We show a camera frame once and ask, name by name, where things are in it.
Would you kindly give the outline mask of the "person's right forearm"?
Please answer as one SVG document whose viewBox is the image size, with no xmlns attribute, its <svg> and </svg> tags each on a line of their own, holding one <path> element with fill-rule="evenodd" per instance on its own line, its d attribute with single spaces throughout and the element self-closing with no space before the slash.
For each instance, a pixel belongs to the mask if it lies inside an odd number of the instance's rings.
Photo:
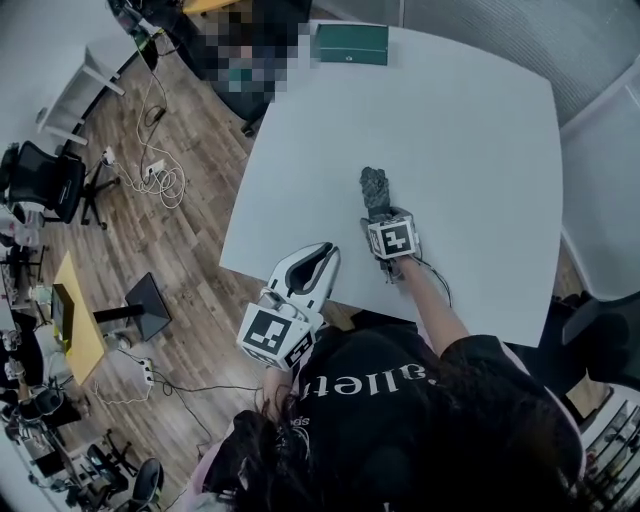
<svg viewBox="0 0 640 512">
<path fill-rule="evenodd" d="M 441 356 L 454 342 L 469 336 L 469 331 L 448 305 L 418 262 L 400 257 L 398 267 L 419 311 L 434 352 Z"/>
</svg>

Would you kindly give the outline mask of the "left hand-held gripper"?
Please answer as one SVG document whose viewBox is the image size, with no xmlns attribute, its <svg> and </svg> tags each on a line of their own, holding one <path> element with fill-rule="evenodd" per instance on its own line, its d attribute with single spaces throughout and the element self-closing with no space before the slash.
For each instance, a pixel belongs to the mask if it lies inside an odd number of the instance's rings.
<svg viewBox="0 0 640 512">
<path fill-rule="evenodd" d="M 333 291 L 340 263 L 340 250 L 330 242 L 302 247 L 280 260 L 258 301 L 247 305 L 237 335 L 240 349 L 279 370 L 299 363 L 324 325 L 321 310 Z M 300 302 L 296 296 L 307 298 Z"/>
</svg>

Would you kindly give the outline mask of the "white desk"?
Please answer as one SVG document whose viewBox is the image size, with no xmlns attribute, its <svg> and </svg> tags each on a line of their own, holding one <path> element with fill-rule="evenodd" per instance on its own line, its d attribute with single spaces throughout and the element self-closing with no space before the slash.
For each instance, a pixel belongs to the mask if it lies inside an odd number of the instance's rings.
<svg viewBox="0 0 640 512">
<path fill-rule="evenodd" d="M 140 52 L 131 40 L 116 43 L 115 56 L 107 48 L 109 40 L 94 39 L 62 46 L 46 61 L 41 75 L 41 91 L 35 101 L 35 127 L 39 134 L 59 141 L 87 145 L 76 133 L 104 95 L 123 97 L 120 84 L 125 67 Z"/>
</svg>

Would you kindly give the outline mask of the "person's black shirt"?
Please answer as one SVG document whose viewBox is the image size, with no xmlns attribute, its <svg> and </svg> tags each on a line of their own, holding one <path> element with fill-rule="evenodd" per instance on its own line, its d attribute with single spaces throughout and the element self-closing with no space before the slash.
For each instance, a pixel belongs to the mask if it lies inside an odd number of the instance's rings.
<svg viewBox="0 0 640 512">
<path fill-rule="evenodd" d="M 583 450 L 495 337 L 435 355 L 386 325 L 319 341 L 272 420 L 233 421 L 202 484 L 224 512 L 585 512 Z"/>
</svg>

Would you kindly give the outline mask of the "person's left forearm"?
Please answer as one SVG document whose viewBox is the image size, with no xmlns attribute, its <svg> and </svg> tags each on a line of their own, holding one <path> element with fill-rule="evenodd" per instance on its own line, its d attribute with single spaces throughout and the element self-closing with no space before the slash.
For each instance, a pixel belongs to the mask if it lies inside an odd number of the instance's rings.
<svg viewBox="0 0 640 512">
<path fill-rule="evenodd" d="M 287 396 L 292 390 L 292 371 L 268 367 L 263 378 L 262 408 L 264 414 L 277 421 Z"/>
</svg>

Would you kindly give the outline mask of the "green box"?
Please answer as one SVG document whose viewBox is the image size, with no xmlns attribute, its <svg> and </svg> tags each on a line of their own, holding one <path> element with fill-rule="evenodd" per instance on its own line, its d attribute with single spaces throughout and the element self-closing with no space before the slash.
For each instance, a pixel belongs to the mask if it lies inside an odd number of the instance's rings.
<svg viewBox="0 0 640 512">
<path fill-rule="evenodd" d="M 320 62 L 388 64 L 389 28 L 361 24 L 319 24 L 313 55 Z"/>
</svg>

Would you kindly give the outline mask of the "white shelf cabinet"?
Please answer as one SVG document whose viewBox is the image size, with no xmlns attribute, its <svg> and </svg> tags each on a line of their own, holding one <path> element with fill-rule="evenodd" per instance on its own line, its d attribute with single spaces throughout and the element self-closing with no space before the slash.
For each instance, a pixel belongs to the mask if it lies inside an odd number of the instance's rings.
<svg viewBox="0 0 640 512">
<path fill-rule="evenodd" d="M 592 512 L 640 512 L 640 403 L 613 389 L 582 433 Z"/>
</svg>

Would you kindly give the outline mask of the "black monitor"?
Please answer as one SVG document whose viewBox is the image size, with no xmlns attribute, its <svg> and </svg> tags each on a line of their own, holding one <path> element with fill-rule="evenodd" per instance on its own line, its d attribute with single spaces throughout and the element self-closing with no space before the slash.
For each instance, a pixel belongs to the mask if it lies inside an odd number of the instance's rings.
<svg viewBox="0 0 640 512">
<path fill-rule="evenodd" d="M 74 302 L 62 284 L 52 285 L 51 318 L 54 325 L 54 336 L 68 351 L 71 347 L 73 331 Z"/>
</svg>

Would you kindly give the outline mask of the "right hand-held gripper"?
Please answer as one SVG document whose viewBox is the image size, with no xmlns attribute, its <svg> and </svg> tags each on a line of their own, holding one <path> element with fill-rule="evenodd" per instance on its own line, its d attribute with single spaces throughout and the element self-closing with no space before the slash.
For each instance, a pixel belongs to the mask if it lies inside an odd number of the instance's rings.
<svg viewBox="0 0 640 512">
<path fill-rule="evenodd" d="M 414 216 L 407 210 L 392 207 L 389 215 L 376 220 L 360 219 L 368 247 L 390 283 L 404 279 L 398 266 L 401 257 L 421 258 L 421 243 Z"/>
</svg>

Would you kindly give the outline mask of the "white table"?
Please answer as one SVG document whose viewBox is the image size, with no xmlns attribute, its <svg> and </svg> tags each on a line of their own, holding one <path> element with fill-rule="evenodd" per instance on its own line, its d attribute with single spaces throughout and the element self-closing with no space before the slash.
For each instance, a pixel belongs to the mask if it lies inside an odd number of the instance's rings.
<svg viewBox="0 0 640 512">
<path fill-rule="evenodd" d="M 370 254 L 363 168 L 383 169 L 415 219 L 425 261 L 475 334 L 534 347 L 553 291 L 563 209 L 550 83 L 490 53 L 391 28 L 388 64 L 326 63 L 306 29 L 250 153 L 220 263 L 266 279 L 336 244 L 335 301 L 417 316 Z"/>
</svg>

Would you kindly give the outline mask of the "yellow wooden desk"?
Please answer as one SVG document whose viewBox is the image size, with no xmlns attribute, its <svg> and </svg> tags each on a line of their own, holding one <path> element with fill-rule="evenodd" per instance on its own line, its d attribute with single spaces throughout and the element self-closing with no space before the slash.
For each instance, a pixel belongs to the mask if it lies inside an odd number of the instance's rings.
<svg viewBox="0 0 640 512">
<path fill-rule="evenodd" d="M 62 285 L 74 303 L 71 347 L 66 360 L 74 380 L 82 386 L 105 356 L 106 345 L 93 311 L 87 306 L 83 296 L 70 252 L 62 259 L 54 283 Z"/>
<path fill-rule="evenodd" d="M 219 10 L 232 5 L 239 0 L 183 0 L 182 11 L 186 15 L 205 15 L 214 10 Z"/>
</svg>

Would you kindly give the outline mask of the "black square stand base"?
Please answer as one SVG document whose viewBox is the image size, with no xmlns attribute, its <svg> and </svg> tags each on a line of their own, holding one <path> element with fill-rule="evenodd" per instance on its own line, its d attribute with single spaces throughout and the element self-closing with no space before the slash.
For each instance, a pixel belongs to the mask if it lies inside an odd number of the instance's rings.
<svg viewBox="0 0 640 512">
<path fill-rule="evenodd" d="M 148 342 L 172 321 L 151 272 L 147 272 L 125 295 L 124 306 L 95 311 L 93 316 L 98 324 L 131 320 L 144 342 Z"/>
</svg>

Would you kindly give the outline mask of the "plaid folding umbrella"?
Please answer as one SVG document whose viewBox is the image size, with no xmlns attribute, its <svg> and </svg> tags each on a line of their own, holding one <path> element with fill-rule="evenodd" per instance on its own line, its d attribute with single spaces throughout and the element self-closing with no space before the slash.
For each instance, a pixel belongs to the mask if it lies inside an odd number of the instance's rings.
<svg viewBox="0 0 640 512">
<path fill-rule="evenodd" d="M 391 217 L 389 182 L 383 169 L 365 167 L 359 180 L 369 219 L 377 222 Z"/>
</svg>

